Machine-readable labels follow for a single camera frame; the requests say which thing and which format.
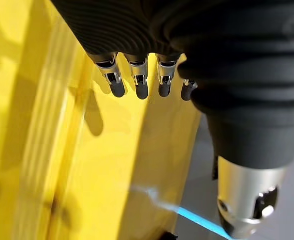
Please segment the gray floor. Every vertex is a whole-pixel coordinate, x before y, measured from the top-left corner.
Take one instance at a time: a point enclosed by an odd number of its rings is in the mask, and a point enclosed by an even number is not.
[[[213,150],[205,117],[198,129],[181,206],[219,224],[216,208],[217,181],[211,180]],[[179,216],[178,240],[223,240],[224,238]],[[280,191],[276,212],[250,240],[294,240],[294,162]]]

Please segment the yellow panel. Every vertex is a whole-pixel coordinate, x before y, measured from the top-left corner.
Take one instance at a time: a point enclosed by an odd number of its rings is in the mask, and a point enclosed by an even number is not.
[[[178,75],[170,95],[158,95],[154,54],[145,100],[135,95],[123,55],[118,60],[125,96],[115,98],[95,68],[84,118],[78,111],[69,130],[69,139],[77,141],[66,147],[50,239],[155,240],[174,227],[175,214],[156,206],[143,190],[179,204],[199,114],[181,100]]]
[[[199,113],[140,100],[122,54],[125,96],[107,81],[47,0],[0,0],[0,240],[155,240],[176,215]]]
[[[11,239],[22,156],[52,20],[41,0],[0,0],[0,240]]]

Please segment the black fingertip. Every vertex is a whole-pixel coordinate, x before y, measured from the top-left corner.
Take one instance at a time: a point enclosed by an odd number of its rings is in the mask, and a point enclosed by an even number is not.
[[[147,84],[136,85],[136,94],[139,99],[146,99],[148,96],[148,85]]]
[[[162,96],[163,98],[168,96],[170,93],[170,86],[171,86],[170,84],[166,84],[166,83],[159,84],[159,89],[158,89],[159,95]]]
[[[120,83],[113,83],[110,85],[111,92],[113,95],[117,98],[120,98],[124,96],[125,94],[125,87],[123,85],[123,82],[121,81]]]
[[[184,83],[182,84],[182,88],[181,88],[181,98],[184,101],[189,101],[191,99],[191,92],[193,90],[193,85],[189,84],[189,85],[185,85]]]

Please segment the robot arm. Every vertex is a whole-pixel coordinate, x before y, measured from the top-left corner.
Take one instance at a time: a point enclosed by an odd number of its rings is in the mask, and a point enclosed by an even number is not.
[[[178,66],[182,98],[207,115],[218,159],[221,224],[244,239],[270,216],[294,158],[294,0],[52,0],[108,81],[124,95],[116,53],[148,95],[148,53],[159,94]]]

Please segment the robotic hand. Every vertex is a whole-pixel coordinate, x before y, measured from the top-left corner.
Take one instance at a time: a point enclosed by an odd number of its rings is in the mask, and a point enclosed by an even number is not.
[[[270,216],[294,158],[294,0],[52,0],[116,97],[124,95],[117,52],[137,96],[147,55],[157,53],[159,94],[178,66],[207,115],[218,165],[221,224],[245,239]]]

